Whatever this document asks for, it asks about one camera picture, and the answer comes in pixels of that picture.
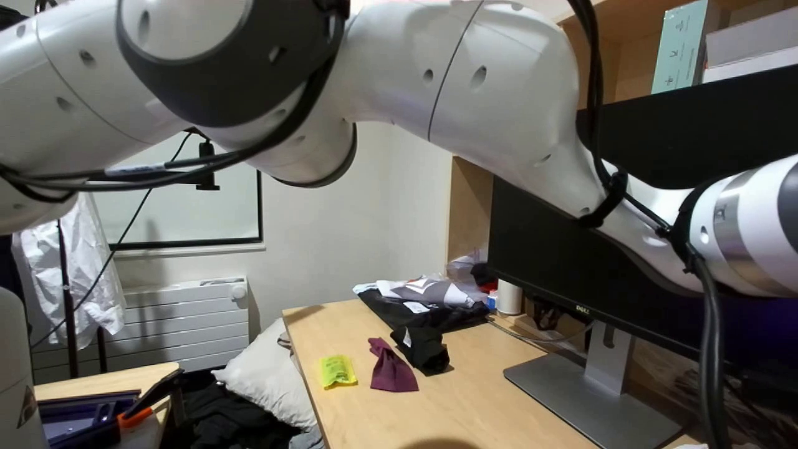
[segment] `purple cloth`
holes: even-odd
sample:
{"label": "purple cloth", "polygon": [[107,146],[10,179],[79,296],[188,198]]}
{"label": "purple cloth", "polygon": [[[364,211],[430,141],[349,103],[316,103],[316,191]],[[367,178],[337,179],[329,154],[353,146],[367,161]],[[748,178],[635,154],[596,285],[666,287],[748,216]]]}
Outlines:
{"label": "purple cloth", "polygon": [[368,351],[377,353],[370,390],[418,391],[414,368],[384,338],[370,336]]}

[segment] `wooden desk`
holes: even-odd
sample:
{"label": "wooden desk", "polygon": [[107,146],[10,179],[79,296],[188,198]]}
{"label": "wooden desk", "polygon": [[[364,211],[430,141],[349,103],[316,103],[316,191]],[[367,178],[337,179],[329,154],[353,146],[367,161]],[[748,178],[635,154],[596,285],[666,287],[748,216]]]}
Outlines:
{"label": "wooden desk", "polygon": [[[104,391],[123,391],[123,390],[140,390],[146,391],[155,381],[163,380],[167,373],[177,372],[177,362],[167,365],[151,365],[140,368],[123,368],[123,372],[107,372],[97,377],[79,377],[66,381],[52,381],[52,385],[37,385],[34,400],[65,400],[65,396],[82,396],[82,395],[104,395]],[[160,446],[161,423],[167,418],[167,403],[160,403],[155,415],[155,423],[140,423],[133,434],[123,434],[120,446]]]}
{"label": "wooden desk", "polygon": [[[329,449],[592,446],[503,380],[506,366],[542,351],[490,323],[449,332],[454,368],[416,372],[420,391],[389,395],[368,390],[377,357],[367,338],[394,342],[359,299],[289,309],[283,322]],[[316,365],[329,353],[350,357],[359,386],[319,386]]]}

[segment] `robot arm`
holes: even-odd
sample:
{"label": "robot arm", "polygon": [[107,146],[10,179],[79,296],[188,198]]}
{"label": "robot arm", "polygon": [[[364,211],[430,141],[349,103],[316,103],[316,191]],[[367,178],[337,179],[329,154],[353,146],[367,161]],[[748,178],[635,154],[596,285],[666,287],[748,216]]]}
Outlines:
{"label": "robot arm", "polygon": [[[271,178],[316,188],[350,161],[353,123],[380,119],[564,214],[601,205],[572,128],[575,62],[545,17],[446,0],[384,0],[345,30],[343,17],[337,0],[72,0],[0,35],[0,123],[14,130],[0,161],[29,174],[102,169],[197,125],[232,153],[264,149],[249,161]],[[794,198],[786,183],[792,164],[721,179],[698,198],[688,235],[722,285],[763,296],[798,292],[794,214],[773,207]],[[628,191],[666,221],[691,194],[635,178]],[[46,211],[60,207],[0,190],[3,232]],[[700,289],[628,201],[601,232],[667,287]]]}

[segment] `yellow-green object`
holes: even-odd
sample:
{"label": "yellow-green object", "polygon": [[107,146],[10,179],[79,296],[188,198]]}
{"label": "yellow-green object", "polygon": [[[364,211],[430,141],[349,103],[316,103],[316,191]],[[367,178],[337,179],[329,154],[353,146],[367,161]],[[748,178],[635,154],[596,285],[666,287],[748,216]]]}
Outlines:
{"label": "yellow-green object", "polygon": [[355,372],[349,357],[333,353],[319,362],[319,381],[323,390],[355,385]]}

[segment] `whiteboard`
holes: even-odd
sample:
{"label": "whiteboard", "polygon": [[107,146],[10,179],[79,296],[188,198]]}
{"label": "whiteboard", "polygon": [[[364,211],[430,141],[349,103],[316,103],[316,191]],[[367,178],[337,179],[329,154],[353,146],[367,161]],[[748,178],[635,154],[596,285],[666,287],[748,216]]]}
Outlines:
{"label": "whiteboard", "polygon": [[[157,164],[173,156],[185,135],[173,135],[117,166]],[[177,160],[197,156],[202,136],[191,135]],[[117,244],[146,190],[95,191],[104,237],[117,250],[205,246],[262,242],[262,179],[249,164],[216,171],[218,190],[170,184],[151,190],[140,216]]]}

